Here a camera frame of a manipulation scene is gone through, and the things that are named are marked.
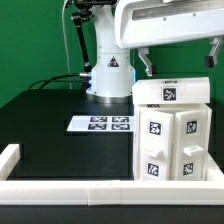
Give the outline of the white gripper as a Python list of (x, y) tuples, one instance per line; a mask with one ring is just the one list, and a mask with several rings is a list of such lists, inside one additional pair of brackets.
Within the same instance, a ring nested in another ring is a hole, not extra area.
[(223, 46), (224, 0), (120, 0), (115, 10), (115, 40), (121, 49), (139, 48), (148, 76), (157, 73), (147, 46), (210, 38), (205, 66), (213, 68)]

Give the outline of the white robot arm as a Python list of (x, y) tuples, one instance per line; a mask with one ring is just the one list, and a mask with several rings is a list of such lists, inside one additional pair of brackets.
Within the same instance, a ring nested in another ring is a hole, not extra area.
[(151, 75), (149, 47), (209, 38), (212, 50), (205, 65), (217, 64), (224, 39), (224, 0), (117, 0), (114, 6), (100, 3), (92, 12), (97, 38), (97, 63), (87, 89), (92, 100), (124, 103), (131, 98), (132, 49)]

